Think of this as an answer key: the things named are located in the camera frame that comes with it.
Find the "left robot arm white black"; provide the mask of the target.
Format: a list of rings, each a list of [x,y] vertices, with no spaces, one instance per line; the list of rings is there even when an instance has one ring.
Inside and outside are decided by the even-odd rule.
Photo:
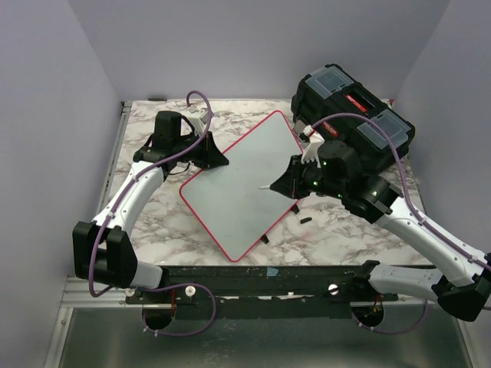
[[[133,155],[121,187],[90,222],[72,232],[77,277],[116,288],[143,288],[154,303],[169,297],[170,284],[159,266],[139,261],[130,242],[141,212],[178,163],[200,169],[228,165],[209,129],[210,110],[189,107],[186,114],[160,111],[154,130]]]

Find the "pink-framed whiteboard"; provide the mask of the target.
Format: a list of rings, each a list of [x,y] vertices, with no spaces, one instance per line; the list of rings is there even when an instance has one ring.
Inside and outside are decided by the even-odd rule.
[[[240,260],[297,205],[264,187],[301,151],[276,110],[224,151],[228,165],[200,170],[181,185],[181,199],[230,261]]]

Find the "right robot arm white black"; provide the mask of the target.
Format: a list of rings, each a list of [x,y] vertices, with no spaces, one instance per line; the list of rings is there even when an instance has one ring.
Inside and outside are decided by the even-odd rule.
[[[290,199],[312,193],[341,200],[352,214],[375,224],[423,255],[430,270],[374,262],[353,281],[354,294],[403,294],[436,302],[451,316],[472,322],[490,296],[490,256],[450,234],[411,202],[403,190],[361,169],[356,151],[341,141],[311,143],[291,157],[268,187]]]

